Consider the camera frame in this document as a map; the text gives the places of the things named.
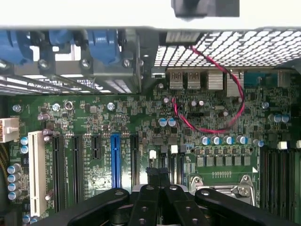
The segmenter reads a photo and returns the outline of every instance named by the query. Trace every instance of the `green circuit board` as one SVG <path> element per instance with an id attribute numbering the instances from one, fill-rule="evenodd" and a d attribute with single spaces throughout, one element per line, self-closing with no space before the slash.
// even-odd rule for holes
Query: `green circuit board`
<path id="1" fill-rule="evenodd" d="M 186 113 L 202 112 L 202 117 L 192 118 L 197 127 L 218 129 L 225 125 L 236 113 L 239 104 L 236 97 L 225 97 L 223 91 L 170 91 L 167 89 L 154 90 L 147 95 L 82 95 L 82 96 L 26 96 L 10 97 L 9 115 L 20 119 L 20 138 L 28 132 L 49 128 L 56 136 L 62 137 L 64 147 L 64 200 L 68 208 L 81 200 L 90 198 L 112 188 L 111 169 L 111 136 L 120 136 L 120 181 L 121 186 L 131 191 L 132 187 L 147 184 L 147 167 L 168 167 L 172 183 L 181 183 L 189 191 L 195 190 L 192 182 L 195 177 L 202 180 L 204 186 L 238 185 L 245 176 L 252 182 L 254 205 L 260 205 L 260 149 L 253 143 L 254 139 L 263 140 L 266 144 L 272 142 L 267 134 L 289 134 L 293 139 L 292 129 L 299 126 L 288 123 L 274 123 L 268 120 L 271 113 L 290 115 L 290 106 L 299 99 L 297 84 L 288 88 L 245 87 L 246 109 L 238 122 L 224 134 L 218 135 L 222 143 L 219 145 L 203 145 L 201 138 L 204 134 L 190 130 L 174 116 L 170 101 L 166 104 L 163 99 L 175 97 Z M 203 106 L 191 107 L 192 100 L 203 101 Z M 72 103 L 72 109 L 64 105 Z M 262 103 L 269 102 L 269 108 L 263 109 Z M 108 104 L 113 103 L 114 109 L 108 110 Z M 22 111 L 16 113 L 13 105 L 20 105 Z M 227 111 L 228 117 L 220 117 L 221 111 Z M 39 121 L 39 114 L 49 115 L 48 121 Z M 176 125 L 164 127 L 159 125 L 159 119 L 166 121 L 174 118 Z M 133 160 L 131 136 L 137 135 L 137 155 Z M 93 137 L 98 136 L 100 142 L 99 156 L 93 150 Z M 214 135 L 205 135 L 210 140 Z M 234 139 L 234 144 L 228 145 L 223 141 L 224 136 Z M 238 136 L 245 136 L 247 143 L 239 144 Z M 83 182 L 83 193 L 79 200 L 74 194 L 74 137 L 82 141 L 82 169 L 80 181 Z M 179 162 L 170 163 L 166 157 L 164 163 L 159 153 L 163 148 L 170 149 L 177 145 L 185 149 L 183 156 L 183 175 L 179 177 Z M 24 155 L 20 153 L 20 141 L 10 143 L 11 163 L 23 163 Z M 47 190 L 54 187 L 53 141 L 45 144 Z M 150 151 L 156 152 L 156 158 L 150 159 Z M 133 175 L 133 161 L 138 167 Z M 28 166 L 22 169 L 22 196 L 16 202 L 28 202 L 29 171 Z M 56 212 L 53 200 L 48 202 L 48 209 L 43 213 L 47 217 Z"/>

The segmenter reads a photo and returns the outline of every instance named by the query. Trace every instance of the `red wire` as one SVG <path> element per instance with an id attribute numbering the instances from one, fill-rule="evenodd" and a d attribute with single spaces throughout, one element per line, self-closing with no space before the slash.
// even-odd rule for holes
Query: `red wire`
<path id="1" fill-rule="evenodd" d="M 195 49 L 194 47 L 190 47 L 192 52 L 194 52 L 195 54 L 199 55 L 199 56 L 203 56 L 204 58 L 206 58 L 207 61 L 209 61 L 210 63 L 214 64 L 220 71 L 228 74 L 228 71 L 226 69 L 224 69 L 223 67 L 221 67 L 217 62 L 215 62 L 212 58 L 210 58 L 209 56 L 205 56 L 204 54 L 202 54 L 201 52 L 199 52 L 197 49 Z M 230 73 L 230 75 L 232 76 L 232 79 L 236 82 L 236 84 L 238 85 L 238 91 L 239 91 L 239 94 L 240 96 L 243 98 L 243 91 L 242 91 L 242 88 L 241 88 L 241 85 L 240 85 L 240 82 L 239 80 L 237 79 L 237 77 L 233 74 L 233 73 Z M 191 128 L 192 130 L 195 130 L 197 128 L 195 128 L 194 126 L 192 126 L 188 120 L 182 116 L 182 115 L 179 115 L 178 113 L 178 106 L 175 102 L 175 98 L 172 99 L 172 103 L 174 105 L 174 112 L 175 112 L 175 115 L 179 116 L 179 118 L 189 127 Z M 245 104 L 243 103 L 243 106 L 242 108 L 239 110 L 239 112 L 231 119 L 231 121 L 229 122 L 228 126 L 232 126 L 236 120 L 241 116 L 241 114 L 243 113 L 245 109 Z M 215 129 L 205 129 L 205 128 L 198 128 L 197 129 L 198 131 L 200 132 L 204 132 L 204 133 L 224 133 L 226 132 L 227 130 L 226 129 L 218 129 L 218 130 L 215 130 Z"/>

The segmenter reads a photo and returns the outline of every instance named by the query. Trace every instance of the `ventilation grille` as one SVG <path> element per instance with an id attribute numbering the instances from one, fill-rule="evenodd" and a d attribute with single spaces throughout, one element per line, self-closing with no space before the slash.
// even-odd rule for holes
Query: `ventilation grille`
<path id="1" fill-rule="evenodd" d="M 301 57 L 301 30 L 209 32 L 202 36 L 196 48 L 224 66 L 274 67 Z M 155 66 L 212 65 L 183 46 L 159 46 Z"/>

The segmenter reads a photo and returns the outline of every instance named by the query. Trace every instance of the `motherboard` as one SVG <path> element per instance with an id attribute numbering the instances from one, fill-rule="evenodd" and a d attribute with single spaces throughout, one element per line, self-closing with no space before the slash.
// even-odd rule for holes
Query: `motherboard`
<path id="1" fill-rule="evenodd" d="M 20 133 L 9 143 L 11 165 L 20 164 L 11 199 L 24 217 L 45 218 L 110 188 L 131 192 L 148 183 L 147 168 L 167 168 L 171 183 L 192 194 L 210 187 L 294 220 L 300 155 L 285 144 L 300 136 L 300 85 L 293 73 L 288 84 L 273 83 L 273 75 L 278 71 L 244 73 L 244 112 L 221 134 L 189 128 L 172 99 L 196 127 L 222 128 L 241 103 L 227 76 L 216 86 L 209 77 L 198 90 L 189 82 L 177 89 L 171 72 L 169 83 L 158 80 L 140 95 L 10 97 L 9 116 L 19 119 Z M 269 180 L 271 173 L 278 179 Z M 280 184 L 294 188 L 269 192 Z M 294 204 L 271 210 L 286 199 Z"/>

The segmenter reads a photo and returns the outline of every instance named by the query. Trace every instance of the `blue pcie slot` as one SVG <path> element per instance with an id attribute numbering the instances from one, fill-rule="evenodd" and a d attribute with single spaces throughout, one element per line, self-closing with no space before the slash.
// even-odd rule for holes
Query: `blue pcie slot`
<path id="1" fill-rule="evenodd" d="M 121 187 L 120 134 L 111 135 L 112 188 Z"/>

